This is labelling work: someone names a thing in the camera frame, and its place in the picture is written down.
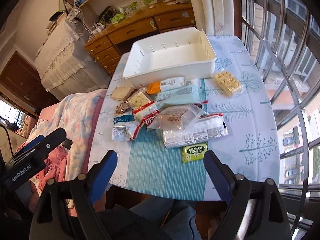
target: wooden door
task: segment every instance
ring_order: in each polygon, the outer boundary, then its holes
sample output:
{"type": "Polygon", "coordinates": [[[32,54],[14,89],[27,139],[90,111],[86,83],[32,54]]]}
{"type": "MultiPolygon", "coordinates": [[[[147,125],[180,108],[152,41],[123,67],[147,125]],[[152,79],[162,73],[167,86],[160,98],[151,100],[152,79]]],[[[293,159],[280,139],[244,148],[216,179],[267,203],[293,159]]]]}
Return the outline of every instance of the wooden door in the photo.
{"type": "Polygon", "coordinates": [[[0,83],[35,109],[59,102],[41,84],[38,72],[15,52],[0,75],[0,83]]]}

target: screw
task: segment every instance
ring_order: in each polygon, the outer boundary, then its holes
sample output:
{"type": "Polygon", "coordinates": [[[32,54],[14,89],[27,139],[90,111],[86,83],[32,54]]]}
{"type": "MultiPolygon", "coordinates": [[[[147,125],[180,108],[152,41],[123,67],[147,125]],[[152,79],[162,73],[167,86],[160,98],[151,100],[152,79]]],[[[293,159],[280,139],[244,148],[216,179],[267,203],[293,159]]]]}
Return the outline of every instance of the screw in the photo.
{"type": "Polygon", "coordinates": [[[47,181],[47,184],[48,185],[52,185],[54,183],[54,179],[49,179],[48,181],[47,181]]]}
{"type": "Polygon", "coordinates": [[[275,182],[273,181],[273,179],[267,179],[267,183],[268,183],[269,185],[273,185],[275,182]]]}
{"type": "Polygon", "coordinates": [[[237,174],[236,174],[236,179],[237,179],[237,180],[243,180],[243,179],[244,179],[244,176],[243,176],[242,174],[237,173],[237,174]]]}
{"type": "Polygon", "coordinates": [[[84,173],[81,173],[78,175],[79,180],[84,180],[86,177],[87,177],[87,175],[85,175],[84,173]]]}

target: floral blanket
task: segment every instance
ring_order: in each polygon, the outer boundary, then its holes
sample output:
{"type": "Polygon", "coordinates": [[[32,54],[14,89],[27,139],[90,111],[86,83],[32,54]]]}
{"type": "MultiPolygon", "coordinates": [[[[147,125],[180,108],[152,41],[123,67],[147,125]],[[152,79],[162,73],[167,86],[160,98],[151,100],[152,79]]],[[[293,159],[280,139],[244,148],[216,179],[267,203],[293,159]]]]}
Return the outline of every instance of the floral blanket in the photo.
{"type": "Polygon", "coordinates": [[[40,134],[46,136],[59,127],[65,129],[67,138],[72,140],[73,143],[68,151],[67,166],[63,180],[73,180],[81,173],[87,153],[88,140],[92,132],[93,113],[98,100],[104,98],[106,92],[107,90],[96,90],[90,93],[66,96],[55,109],[52,119],[40,119],[26,141],[29,143],[40,134]]]}

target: plastic storage box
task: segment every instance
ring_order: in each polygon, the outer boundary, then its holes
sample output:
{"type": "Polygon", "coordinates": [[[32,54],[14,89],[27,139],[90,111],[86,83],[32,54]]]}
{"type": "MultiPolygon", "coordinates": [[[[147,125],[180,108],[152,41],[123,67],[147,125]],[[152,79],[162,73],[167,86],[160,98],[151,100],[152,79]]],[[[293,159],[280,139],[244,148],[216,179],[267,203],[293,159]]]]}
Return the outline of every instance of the plastic storage box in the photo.
{"type": "Polygon", "coordinates": [[[136,88],[178,76],[210,78],[215,59],[216,54],[204,31],[185,28],[136,41],[123,77],[136,88]]]}

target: person's leg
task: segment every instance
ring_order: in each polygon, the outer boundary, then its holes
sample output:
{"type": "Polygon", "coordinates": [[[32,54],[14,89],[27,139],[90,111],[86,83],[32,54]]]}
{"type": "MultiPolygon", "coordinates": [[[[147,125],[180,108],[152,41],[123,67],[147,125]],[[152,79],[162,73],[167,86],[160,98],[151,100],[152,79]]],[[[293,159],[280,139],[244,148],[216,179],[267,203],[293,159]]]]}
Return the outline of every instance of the person's leg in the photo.
{"type": "Polygon", "coordinates": [[[201,240],[196,227],[196,211],[186,201],[176,201],[162,227],[173,240],[201,240]]]}
{"type": "Polygon", "coordinates": [[[174,200],[151,196],[130,209],[133,213],[160,227],[173,206],[174,200]]]}

